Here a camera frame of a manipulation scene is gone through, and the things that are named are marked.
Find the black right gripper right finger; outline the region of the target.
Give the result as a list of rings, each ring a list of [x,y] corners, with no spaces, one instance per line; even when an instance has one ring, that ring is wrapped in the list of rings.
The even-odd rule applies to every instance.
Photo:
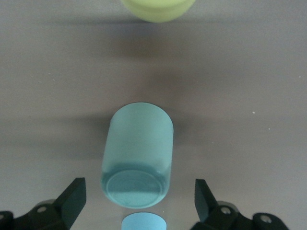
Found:
[[[287,230],[277,216],[256,213],[251,219],[244,217],[236,206],[216,201],[206,181],[195,180],[194,204],[200,221],[193,230]]]

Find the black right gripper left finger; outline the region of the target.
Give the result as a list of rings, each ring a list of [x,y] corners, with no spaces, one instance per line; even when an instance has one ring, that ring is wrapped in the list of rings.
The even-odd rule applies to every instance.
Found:
[[[45,200],[20,217],[0,212],[2,230],[69,230],[86,204],[85,178],[75,178],[56,199]]]

